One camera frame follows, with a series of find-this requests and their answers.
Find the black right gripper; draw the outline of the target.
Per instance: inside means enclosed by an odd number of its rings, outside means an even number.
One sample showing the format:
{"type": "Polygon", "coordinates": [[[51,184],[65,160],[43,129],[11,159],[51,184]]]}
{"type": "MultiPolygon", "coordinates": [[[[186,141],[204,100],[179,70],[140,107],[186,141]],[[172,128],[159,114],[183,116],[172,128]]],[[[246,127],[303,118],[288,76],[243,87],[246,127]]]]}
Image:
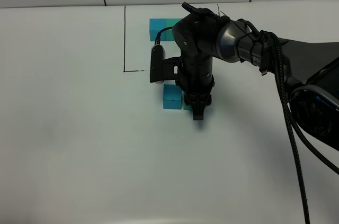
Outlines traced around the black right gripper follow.
{"type": "Polygon", "coordinates": [[[178,86],[186,95],[186,104],[191,106],[193,119],[202,121],[204,110],[211,105],[211,90],[214,86],[212,57],[206,54],[180,56],[178,86]]]}

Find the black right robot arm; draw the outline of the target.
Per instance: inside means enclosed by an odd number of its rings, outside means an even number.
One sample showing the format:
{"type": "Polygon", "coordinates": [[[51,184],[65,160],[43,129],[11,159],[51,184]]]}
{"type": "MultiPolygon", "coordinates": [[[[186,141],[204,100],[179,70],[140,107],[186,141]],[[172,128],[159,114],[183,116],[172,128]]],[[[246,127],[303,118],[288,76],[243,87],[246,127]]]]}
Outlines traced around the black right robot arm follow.
{"type": "Polygon", "coordinates": [[[281,39],[243,19],[183,3],[188,15],[172,33],[181,50],[179,85],[196,120],[211,103],[213,58],[249,62],[275,76],[289,126],[338,148],[338,43],[281,39]]]}

